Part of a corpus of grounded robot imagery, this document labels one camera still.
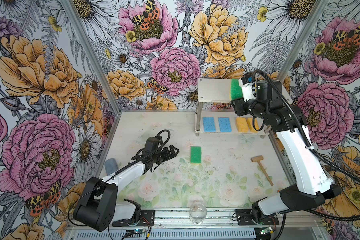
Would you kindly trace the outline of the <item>orange sponge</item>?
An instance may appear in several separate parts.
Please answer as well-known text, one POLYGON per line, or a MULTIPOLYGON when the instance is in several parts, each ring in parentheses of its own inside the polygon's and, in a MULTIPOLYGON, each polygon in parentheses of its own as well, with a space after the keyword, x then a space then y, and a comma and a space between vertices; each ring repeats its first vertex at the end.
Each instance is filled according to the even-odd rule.
POLYGON ((247 133, 249 131, 249 126, 246 118, 237 117, 236 127, 239 133, 247 133))
POLYGON ((246 120, 247 120, 247 124, 249 126, 250 132, 257 133, 258 130, 260 129, 257 119, 256 118, 253 119, 252 117, 250 117, 250 118, 246 118, 246 120))

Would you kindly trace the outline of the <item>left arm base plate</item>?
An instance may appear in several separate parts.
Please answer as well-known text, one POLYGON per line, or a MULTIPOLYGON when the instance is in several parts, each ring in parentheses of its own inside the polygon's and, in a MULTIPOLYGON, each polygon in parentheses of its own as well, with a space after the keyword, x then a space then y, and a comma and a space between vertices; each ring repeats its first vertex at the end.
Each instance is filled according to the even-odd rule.
POLYGON ((120 220, 112 222, 113 227, 153 227, 155 223, 155 210, 141 210, 137 222, 133 220, 120 220))

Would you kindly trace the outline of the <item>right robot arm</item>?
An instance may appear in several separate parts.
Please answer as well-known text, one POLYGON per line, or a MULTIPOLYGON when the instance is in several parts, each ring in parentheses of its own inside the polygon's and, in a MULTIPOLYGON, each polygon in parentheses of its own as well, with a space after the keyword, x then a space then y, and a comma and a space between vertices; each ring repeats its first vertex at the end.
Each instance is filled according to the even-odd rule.
POLYGON ((295 184, 253 204, 252 220, 258 224, 275 213, 315 209, 342 193, 304 142, 303 136, 309 136, 307 121, 300 108, 289 104, 282 88, 280 82, 244 84, 241 79, 231 80, 230 100, 236 115, 260 118, 271 127, 285 148, 296 178, 295 184))

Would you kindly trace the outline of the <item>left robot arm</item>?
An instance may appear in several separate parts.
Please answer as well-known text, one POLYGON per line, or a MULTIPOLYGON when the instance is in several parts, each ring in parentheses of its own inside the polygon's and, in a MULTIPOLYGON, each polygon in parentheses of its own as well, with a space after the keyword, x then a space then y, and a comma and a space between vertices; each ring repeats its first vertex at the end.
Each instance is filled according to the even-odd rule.
POLYGON ((135 179, 153 172, 162 163, 174 159, 179 149, 168 145, 170 138, 161 134, 146 140, 144 148, 131 158, 126 166, 103 178, 90 178, 69 221, 77 226, 90 227, 99 232, 115 222, 136 225, 142 219, 141 205, 132 200, 117 201, 118 194, 135 179))

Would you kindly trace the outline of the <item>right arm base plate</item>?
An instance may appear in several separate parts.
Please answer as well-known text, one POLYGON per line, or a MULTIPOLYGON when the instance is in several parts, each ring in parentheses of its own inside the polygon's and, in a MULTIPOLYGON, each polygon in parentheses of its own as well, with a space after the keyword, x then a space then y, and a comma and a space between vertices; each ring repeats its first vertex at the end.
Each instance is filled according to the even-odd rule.
POLYGON ((232 220, 239 226, 277 226, 280 224, 276 214, 265 216, 256 209, 235 209, 232 220))

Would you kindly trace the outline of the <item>blue sponge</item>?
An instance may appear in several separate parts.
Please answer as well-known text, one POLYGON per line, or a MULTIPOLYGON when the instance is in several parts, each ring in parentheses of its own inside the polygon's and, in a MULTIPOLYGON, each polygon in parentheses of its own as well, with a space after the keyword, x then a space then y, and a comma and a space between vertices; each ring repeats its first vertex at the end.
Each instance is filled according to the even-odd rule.
POLYGON ((222 133, 231 133, 232 132, 232 127, 231 127, 231 122, 229 118, 218 118, 218 122, 219 122, 219 128, 220 128, 220 132, 222 133))
POLYGON ((203 117, 203 129, 204 132, 207 133, 216 132, 216 124, 214 117, 203 117))

